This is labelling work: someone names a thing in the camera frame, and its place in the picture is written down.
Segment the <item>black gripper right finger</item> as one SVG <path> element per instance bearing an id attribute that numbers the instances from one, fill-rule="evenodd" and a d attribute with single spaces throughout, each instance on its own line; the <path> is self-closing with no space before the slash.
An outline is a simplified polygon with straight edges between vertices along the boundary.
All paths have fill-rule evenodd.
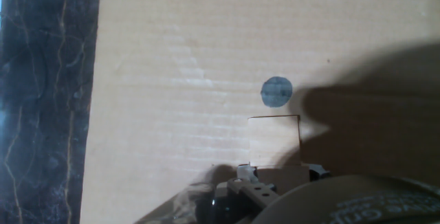
<path id="1" fill-rule="evenodd" d="M 262 224 L 438 223 L 439 188 L 398 177 L 327 172 L 310 178 L 307 166 L 258 168 L 279 197 L 255 218 Z"/>

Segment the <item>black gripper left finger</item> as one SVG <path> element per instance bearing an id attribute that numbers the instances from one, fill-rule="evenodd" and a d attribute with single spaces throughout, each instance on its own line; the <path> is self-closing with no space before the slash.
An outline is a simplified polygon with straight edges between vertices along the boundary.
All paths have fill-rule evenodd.
<path id="1" fill-rule="evenodd" d="M 259 181 L 257 168 L 241 164 L 236 177 L 217 185 L 193 183 L 135 223 L 251 223 L 277 198 L 275 185 Z"/>

